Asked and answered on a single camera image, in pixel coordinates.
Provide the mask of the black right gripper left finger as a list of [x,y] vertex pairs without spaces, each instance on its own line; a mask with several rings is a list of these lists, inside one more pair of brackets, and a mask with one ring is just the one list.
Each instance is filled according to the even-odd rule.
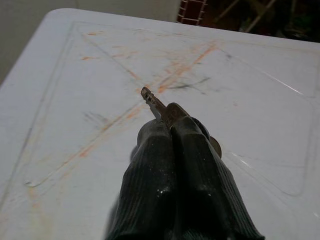
[[106,239],[170,240],[176,197],[171,135],[163,122],[149,121],[138,132]]

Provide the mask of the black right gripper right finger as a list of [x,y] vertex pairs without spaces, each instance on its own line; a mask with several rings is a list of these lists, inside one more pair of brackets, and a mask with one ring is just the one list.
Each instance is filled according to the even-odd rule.
[[184,240],[263,240],[231,171],[212,147],[205,127],[185,116],[172,126]]

